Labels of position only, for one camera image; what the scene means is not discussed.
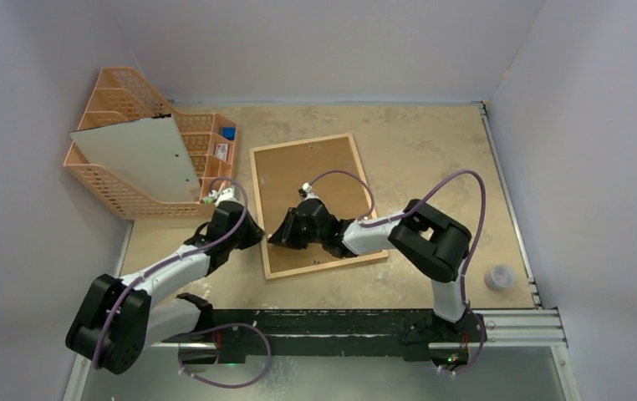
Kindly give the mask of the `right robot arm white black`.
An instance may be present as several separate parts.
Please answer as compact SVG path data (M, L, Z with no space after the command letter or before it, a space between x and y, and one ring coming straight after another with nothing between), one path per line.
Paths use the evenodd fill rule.
M433 328L445 340L466 329L463 268L470 257L471 232L418 199L382 219L339 219L317 198L288 209L268 242L293 250L319 244L338 259L397 250L424 276L433 291Z

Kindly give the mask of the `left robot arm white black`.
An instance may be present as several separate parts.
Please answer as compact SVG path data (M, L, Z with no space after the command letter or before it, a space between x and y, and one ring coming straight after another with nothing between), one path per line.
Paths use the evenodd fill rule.
M96 369L122 374L151 344L185 334L194 342L213 330L211 304L182 293L215 272L232 251L257 245L264 231L237 200L220 201L208 222L169 256L122 277L96 277L67 332L67 349Z

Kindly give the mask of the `red white small box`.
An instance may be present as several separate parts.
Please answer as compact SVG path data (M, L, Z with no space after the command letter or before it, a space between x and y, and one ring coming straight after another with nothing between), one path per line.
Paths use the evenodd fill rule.
M215 144L213 154L219 160L227 162L229 150L230 150L229 144L218 143L218 144Z

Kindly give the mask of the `blue small item in organizer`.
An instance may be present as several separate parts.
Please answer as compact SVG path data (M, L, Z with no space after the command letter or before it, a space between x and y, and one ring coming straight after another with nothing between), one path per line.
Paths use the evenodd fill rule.
M234 140L236 138L237 128L236 127L223 127L221 131L221 135L223 138L227 140Z

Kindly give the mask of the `white board in organizer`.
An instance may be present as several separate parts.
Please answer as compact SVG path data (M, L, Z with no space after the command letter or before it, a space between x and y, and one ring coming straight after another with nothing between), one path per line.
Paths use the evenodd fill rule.
M69 136L88 162L155 201L196 202L201 194L191 157L170 114L77 130Z

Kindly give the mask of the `orange plastic file organizer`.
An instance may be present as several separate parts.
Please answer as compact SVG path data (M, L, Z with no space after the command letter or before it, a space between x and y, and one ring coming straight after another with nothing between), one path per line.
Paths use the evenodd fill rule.
M106 168L87 161L77 145L71 145L64 167L122 220L145 218L208 217L213 206L203 202L211 190L226 186L219 179L234 175L236 122L219 113L187 113L176 109L132 67L101 69L79 123L81 129L99 128L143 118L170 114L201 184L196 202L169 203L153 200ZM236 127L234 140L222 137L223 127ZM227 162L213 154L215 144L230 145Z

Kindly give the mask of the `small clear plastic cup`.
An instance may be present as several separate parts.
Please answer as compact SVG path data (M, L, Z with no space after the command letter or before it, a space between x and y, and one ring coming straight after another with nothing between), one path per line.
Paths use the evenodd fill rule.
M498 264L484 274L483 281L491 291L501 292L516 285L517 275L513 267L506 264Z

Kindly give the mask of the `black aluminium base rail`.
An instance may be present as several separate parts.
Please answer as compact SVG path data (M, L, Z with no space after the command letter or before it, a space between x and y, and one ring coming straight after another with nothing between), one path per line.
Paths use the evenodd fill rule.
M203 358L243 363L249 356L266 355L395 357L454 368L474 361L488 347L566 343L558 313L546 310L486 310L458 323L443 322L429 309L211 307L211 317L206 330L175 335L147 348L174 348L193 363Z

